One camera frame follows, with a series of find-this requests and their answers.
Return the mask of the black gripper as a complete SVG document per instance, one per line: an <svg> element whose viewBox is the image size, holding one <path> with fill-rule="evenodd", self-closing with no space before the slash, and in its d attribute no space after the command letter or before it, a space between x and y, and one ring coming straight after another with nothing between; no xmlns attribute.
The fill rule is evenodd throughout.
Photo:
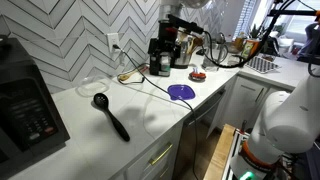
<svg viewBox="0 0 320 180"><path fill-rule="evenodd" d="M160 20L158 37L150 40L148 48L151 75L169 77L170 70L177 67L176 62L181 56L181 46L176 42L180 28L184 28L187 33L204 32L195 22L184 21L172 14Z"/></svg>

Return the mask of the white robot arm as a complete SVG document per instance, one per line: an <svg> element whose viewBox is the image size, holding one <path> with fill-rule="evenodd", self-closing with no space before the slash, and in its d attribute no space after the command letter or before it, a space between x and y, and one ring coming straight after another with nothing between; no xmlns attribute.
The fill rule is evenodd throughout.
<svg viewBox="0 0 320 180"><path fill-rule="evenodd" d="M308 57L309 75L291 94L272 93L266 100L249 138L231 158L239 180L263 180L276 169L284 153L310 150L320 134L319 69Z"/></svg>

